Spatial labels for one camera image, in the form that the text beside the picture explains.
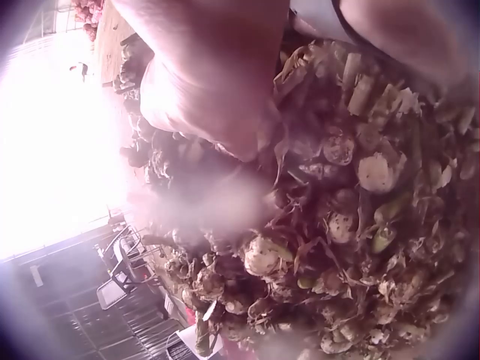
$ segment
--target white label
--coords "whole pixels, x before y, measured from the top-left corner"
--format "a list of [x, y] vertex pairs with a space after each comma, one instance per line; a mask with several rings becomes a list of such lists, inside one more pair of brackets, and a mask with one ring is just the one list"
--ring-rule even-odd
[[36, 287], [39, 288], [40, 286], [43, 285], [43, 281], [42, 281], [42, 278], [40, 277], [40, 273], [38, 272], [38, 266], [32, 265], [30, 267], [30, 271], [32, 272], [33, 280], [35, 280]]

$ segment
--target hand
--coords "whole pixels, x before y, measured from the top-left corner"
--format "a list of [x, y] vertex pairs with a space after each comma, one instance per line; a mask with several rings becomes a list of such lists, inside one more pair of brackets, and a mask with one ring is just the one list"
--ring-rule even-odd
[[257, 155], [288, 0], [114, 0], [152, 48], [141, 112], [156, 128]]
[[463, 80], [465, 59], [434, 0], [340, 0], [340, 10], [359, 35], [438, 85]]

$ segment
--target metal chair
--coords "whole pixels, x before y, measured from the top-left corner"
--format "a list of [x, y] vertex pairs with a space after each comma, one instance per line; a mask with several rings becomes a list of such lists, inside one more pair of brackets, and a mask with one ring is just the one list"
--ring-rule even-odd
[[[139, 285], [151, 285], [150, 289], [162, 285], [159, 277], [146, 274], [148, 269], [145, 261], [145, 257], [160, 251], [160, 249], [154, 248], [142, 251], [138, 247], [140, 243], [139, 232], [131, 225], [127, 225], [101, 252], [110, 275], [110, 280], [102, 284], [96, 291], [103, 310], [118, 303]], [[111, 262], [109, 253], [112, 251], [113, 258], [116, 260], [116, 265], [113, 268], [111, 268], [112, 264], [109, 264]]]

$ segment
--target red cloth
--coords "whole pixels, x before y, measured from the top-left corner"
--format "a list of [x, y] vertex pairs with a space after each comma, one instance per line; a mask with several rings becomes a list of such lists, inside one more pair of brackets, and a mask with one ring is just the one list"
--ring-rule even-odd
[[[185, 312], [187, 313], [188, 324], [195, 325], [195, 311], [185, 306]], [[257, 357], [252, 351], [240, 350], [237, 343], [226, 339], [222, 339], [222, 342], [227, 360], [257, 360]]]

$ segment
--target bright light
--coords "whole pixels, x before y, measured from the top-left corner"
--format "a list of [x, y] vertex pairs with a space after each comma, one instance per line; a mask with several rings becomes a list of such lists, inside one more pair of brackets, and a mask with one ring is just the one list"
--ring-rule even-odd
[[0, 83], [0, 258], [77, 235], [125, 202], [100, 88], [69, 72], [74, 41], [13, 63]]

